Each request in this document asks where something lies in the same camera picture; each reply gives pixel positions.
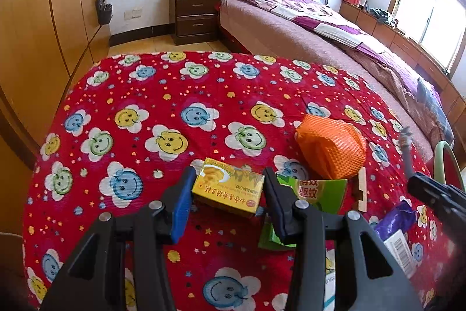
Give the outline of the red bin with green rim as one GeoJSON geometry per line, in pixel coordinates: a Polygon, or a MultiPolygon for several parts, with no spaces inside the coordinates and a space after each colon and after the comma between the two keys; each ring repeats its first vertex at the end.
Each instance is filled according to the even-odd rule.
{"type": "Polygon", "coordinates": [[[452,185],[465,192],[460,166],[450,145],[441,140],[434,149],[433,157],[426,164],[431,177],[444,185],[452,185]]]}

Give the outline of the orange mesh foam net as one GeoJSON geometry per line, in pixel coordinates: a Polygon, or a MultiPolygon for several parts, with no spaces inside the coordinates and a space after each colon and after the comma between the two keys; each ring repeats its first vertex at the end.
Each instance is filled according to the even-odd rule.
{"type": "Polygon", "coordinates": [[[367,142],[350,123],[305,115],[295,137],[309,167],[324,179],[350,179],[366,162],[367,142]]]}

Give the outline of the yellow cardboard box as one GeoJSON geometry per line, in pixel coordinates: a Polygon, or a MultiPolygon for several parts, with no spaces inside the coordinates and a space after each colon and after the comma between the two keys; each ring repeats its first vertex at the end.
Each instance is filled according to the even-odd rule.
{"type": "Polygon", "coordinates": [[[196,169],[192,187],[196,198],[230,212],[255,215],[260,204],[264,175],[207,158],[196,169]]]}

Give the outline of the purple wrapper with barcode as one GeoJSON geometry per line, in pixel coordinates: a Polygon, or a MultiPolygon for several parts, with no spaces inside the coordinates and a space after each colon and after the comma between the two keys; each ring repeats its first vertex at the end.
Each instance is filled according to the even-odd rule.
{"type": "Polygon", "coordinates": [[[413,227],[415,221],[415,211],[407,201],[402,200],[373,225],[375,232],[409,279],[415,274],[416,265],[405,234],[413,227]]]}

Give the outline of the small wooden piece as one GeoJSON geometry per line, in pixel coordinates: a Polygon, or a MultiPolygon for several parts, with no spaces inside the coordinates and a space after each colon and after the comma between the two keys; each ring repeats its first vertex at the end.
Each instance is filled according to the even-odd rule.
{"type": "Polygon", "coordinates": [[[366,184],[366,168],[363,166],[358,172],[358,187],[357,187],[357,209],[360,212],[367,211],[367,184],[366,184]]]}

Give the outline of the blue plaid cloth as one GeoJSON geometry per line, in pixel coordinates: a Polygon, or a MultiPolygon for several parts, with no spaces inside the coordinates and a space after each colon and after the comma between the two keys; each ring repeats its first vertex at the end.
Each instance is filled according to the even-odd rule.
{"type": "Polygon", "coordinates": [[[424,107],[426,107],[426,109],[428,109],[429,112],[433,115],[433,120],[435,122],[438,135],[438,137],[435,137],[434,145],[436,145],[437,142],[444,140],[449,144],[450,147],[453,147],[455,139],[452,127],[449,124],[442,106],[433,96],[431,91],[426,87],[426,85],[426,81],[422,77],[419,77],[417,80],[416,100],[424,107]]]}

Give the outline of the green snack packet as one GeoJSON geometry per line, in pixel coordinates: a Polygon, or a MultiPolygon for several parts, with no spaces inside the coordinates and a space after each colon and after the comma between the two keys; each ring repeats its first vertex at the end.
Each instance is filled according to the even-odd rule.
{"type": "MultiPolygon", "coordinates": [[[[347,179],[296,179],[283,174],[275,174],[280,185],[292,188],[299,199],[307,201],[321,212],[337,214],[344,200],[347,179]]],[[[258,247],[269,250],[294,249],[296,244],[283,244],[276,234],[269,214],[266,214],[258,247]]]]}

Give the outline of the low wooden cabinet row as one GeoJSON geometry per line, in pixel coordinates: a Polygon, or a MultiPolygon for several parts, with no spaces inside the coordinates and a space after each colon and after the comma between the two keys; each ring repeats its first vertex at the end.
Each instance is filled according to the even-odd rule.
{"type": "Polygon", "coordinates": [[[366,33],[374,36],[435,86],[440,95],[443,110],[452,126],[455,146],[465,150],[465,99],[435,60],[417,43],[405,37],[396,28],[378,23],[369,13],[346,1],[342,1],[339,14],[366,33]]]}

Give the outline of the clothes pile on cabinet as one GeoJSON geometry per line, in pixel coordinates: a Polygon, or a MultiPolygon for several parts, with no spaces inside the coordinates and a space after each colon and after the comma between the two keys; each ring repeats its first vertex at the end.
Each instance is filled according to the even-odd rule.
{"type": "Polygon", "coordinates": [[[389,12],[384,9],[370,8],[369,13],[374,17],[379,24],[385,24],[390,28],[396,28],[398,20],[389,12]]]}

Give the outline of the purple floral quilt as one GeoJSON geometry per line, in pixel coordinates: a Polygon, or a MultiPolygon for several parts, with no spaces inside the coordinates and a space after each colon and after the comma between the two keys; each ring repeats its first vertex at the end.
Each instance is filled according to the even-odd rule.
{"type": "MultiPolygon", "coordinates": [[[[417,80],[421,77],[402,58],[358,26],[342,17],[327,5],[314,0],[242,0],[270,12],[298,26],[341,43],[388,66],[397,73],[407,90],[416,94],[417,80]]],[[[426,87],[440,103],[435,87],[427,82],[426,87]]]]}

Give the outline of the wooden wardrobe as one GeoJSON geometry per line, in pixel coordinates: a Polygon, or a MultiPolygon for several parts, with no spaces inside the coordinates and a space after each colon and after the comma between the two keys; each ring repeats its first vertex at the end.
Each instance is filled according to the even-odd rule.
{"type": "Polygon", "coordinates": [[[1,0],[1,232],[18,235],[29,176],[67,91],[108,51],[96,0],[1,0]]]}

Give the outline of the dark wooden bed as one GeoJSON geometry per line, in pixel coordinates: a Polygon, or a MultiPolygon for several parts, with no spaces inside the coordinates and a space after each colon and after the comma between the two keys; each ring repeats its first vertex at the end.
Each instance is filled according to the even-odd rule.
{"type": "Polygon", "coordinates": [[[328,6],[327,0],[221,0],[220,27],[229,46],[355,70],[375,79],[415,127],[415,141],[429,153],[453,129],[434,84],[401,56],[400,42],[385,45],[328,6]]]}

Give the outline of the dark wooden nightstand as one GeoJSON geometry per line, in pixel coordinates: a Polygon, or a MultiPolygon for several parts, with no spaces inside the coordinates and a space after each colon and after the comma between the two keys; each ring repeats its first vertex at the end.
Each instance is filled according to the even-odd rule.
{"type": "Polygon", "coordinates": [[[220,0],[169,0],[172,38],[176,45],[219,39],[220,0]]]}

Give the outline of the window with wooden frame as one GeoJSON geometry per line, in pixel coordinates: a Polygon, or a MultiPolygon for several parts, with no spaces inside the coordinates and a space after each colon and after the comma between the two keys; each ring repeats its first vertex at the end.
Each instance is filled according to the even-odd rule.
{"type": "Polygon", "coordinates": [[[465,51],[465,0],[390,0],[398,28],[452,75],[465,51]]]}

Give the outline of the wall power socket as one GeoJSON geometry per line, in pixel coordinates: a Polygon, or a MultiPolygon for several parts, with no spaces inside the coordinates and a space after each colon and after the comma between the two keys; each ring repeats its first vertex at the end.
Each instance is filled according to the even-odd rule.
{"type": "Polygon", "coordinates": [[[140,18],[143,9],[131,9],[124,12],[124,21],[140,18]]]}

